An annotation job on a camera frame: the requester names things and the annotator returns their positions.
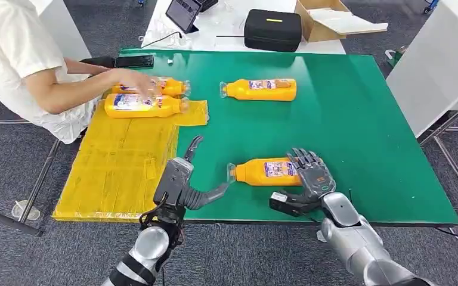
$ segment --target green tabletop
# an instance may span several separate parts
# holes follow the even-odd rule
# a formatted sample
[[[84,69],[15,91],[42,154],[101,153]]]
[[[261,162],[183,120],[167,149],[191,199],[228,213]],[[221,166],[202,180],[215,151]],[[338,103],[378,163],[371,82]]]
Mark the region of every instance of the green tabletop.
[[[442,186],[387,87],[373,57],[277,52],[204,52],[124,49],[153,54],[143,72],[190,80],[192,100],[208,100],[207,126],[180,129],[178,154],[204,136],[193,160],[191,185],[201,191],[226,180],[227,163],[284,157],[291,147],[315,151],[331,170],[338,191],[351,197],[368,221],[380,224],[458,223]],[[167,60],[174,62],[167,65]],[[220,98],[219,83],[237,79],[294,78],[292,102]],[[236,182],[224,197],[186,220],[298,222],[272,210],[280,187]],[[321,212],[311,217],[320,220]]]

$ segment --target yellow plastic bag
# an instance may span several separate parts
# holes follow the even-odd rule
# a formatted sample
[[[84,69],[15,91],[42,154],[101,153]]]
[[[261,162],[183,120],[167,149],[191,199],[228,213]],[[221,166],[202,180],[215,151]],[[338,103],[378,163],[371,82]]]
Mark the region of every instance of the yellow plastic bag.
[[[206,101],[168,118],[112,119],[98,105],[73,162],[53,218],[136,222],[152,209],[168,159],[176,156],[178,126],[205,125]]]

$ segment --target black case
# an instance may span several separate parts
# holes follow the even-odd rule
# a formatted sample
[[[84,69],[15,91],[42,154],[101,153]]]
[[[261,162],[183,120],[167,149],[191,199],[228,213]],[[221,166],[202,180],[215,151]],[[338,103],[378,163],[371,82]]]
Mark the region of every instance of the black case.
[[[245,22],[245,46],[277,52],[295,52],[301,42],[301,17],[252,9]]]
[[[201,12],[204,12],[210,9],[211,6],[218,3],[218,0],[197,0],[197,1],[201,3]]]

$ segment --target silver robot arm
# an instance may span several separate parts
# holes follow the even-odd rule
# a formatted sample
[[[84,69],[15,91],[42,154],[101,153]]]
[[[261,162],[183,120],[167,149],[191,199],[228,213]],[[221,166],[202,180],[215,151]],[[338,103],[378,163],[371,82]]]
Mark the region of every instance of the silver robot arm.
[[[153,285],[173,249],[183,242],[185,209],[197,210],[224,195],[228,183],[209,192],[198,192],[190,186],[194,150],[202,139],[197,135],[183,158],[168,160],[153,197],[157,206],[141,215],[143,231],[103,286]]]
[[[349,199],[336,192],[336,182],[324,161],[312,151],[293,148],[288,154],[304,187],[301,195],[275,192],[270,207],[292,216],[321,208],[323,239],[335,250],[348,272],[366,286],[434,286],[393,261],[383,241]]]

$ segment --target gray carpet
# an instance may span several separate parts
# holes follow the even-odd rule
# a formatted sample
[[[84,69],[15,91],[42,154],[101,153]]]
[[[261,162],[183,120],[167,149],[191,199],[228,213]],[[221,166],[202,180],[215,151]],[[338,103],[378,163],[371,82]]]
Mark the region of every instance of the gray carpet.
[[[154,5],[149,1],[142,10],[132,0],[65,2],[93,56],[115,55],[120,46],[138,45],[137,37],[144,33]],[[422,25],[422,16],[415,14],[422,10],[422,1],[414,5],[398,0],[345,2],[368,20],[390,23],[390,36],[380,33],[343,42],[347,52],[374,55],[381,68],[385,67],[383,50],[409,42]],[[0,104],[0,119],[11,118],[15,115]],[[458,162],[458,133],[442,139]],[[27,198],[53,141],[36,126],[0,126],[1,213],[10,215],[14,200]],[[36,207],[42,216],[32,225],[45,235],[34,238],[0,226],[0,285],[99,285],[132,247],[138,234],[135,224],[50,218],[77,149],[78,143],[61,145],[38,196]],[[457,178],[433,142],[424,151],[458,213]],[[317,229],[188,225],[186,243],[165,267],[166,285],[361,285],[334,252],[316,240]],[[377,231],[397,262],[438,285],[458,285],[455,238],[431,228]]]

